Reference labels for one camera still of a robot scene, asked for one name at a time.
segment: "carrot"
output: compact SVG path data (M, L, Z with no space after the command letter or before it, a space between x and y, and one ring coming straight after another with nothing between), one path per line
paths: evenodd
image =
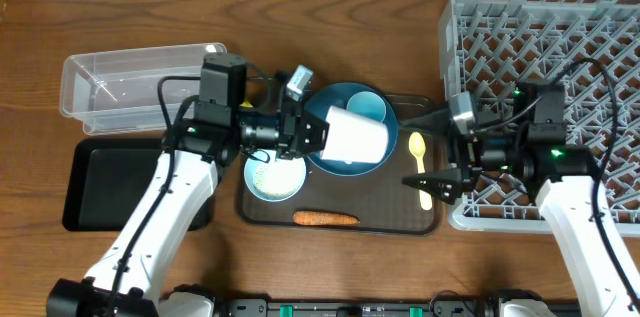
M298 211L293 214L293 222L302 226L350 226L360 223L352 216L339 213Z

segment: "white cup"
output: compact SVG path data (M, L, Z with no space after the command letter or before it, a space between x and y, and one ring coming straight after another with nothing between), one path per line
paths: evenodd
M389 144L386 125L336 106L329 107L326 121L329 134L321 159L359 163L382 161Z

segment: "wooden tabletop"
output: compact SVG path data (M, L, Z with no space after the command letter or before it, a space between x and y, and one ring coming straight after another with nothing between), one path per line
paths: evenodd
M0 24L0 315L43 315L54 283L80 280L116 236L61 224L73 150L86 137L58 111L66 57L218 41L268 71L304 64L320 83L441 101L437 22L447 1L9 0ZM166 289L408 301L512 287L575 298L548 235L460 232L446 221L425 238L249 225L234 210L240 168L216 191L212 223L185 238ZM640 261L640 240L627 244Z

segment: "yellow spoon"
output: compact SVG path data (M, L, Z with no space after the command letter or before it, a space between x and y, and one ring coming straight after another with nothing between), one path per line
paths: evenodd
M413 132L411 137L409 137L409 151L411 151L413 157L416 158L418 173L424 173L424 154L427 151L427 146L424 144L424 138L422 138L420 133ZM431 195L423 190L420 190L420 206L425 211L433 207Z

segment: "plastic container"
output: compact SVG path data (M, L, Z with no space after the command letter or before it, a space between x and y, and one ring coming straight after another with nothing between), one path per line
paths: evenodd
M439 22L440 74L447 98L471 91L483 109L508 117L514 83L547 79L592 57L617 81L620 136L606 178L622 235L640 236L640 0L450 0ZM586 64L564 79L567 143L604 155L611 99ZM548 233L527 196L481 178L449 209L462 230Z
M226 51L221 43L206 43L71 56L62 72L60 113L82 121L88 135L162 130L158 80L199 76L205 54ZM199 81L164 84L172 118L180 102L198 94L199 87Z

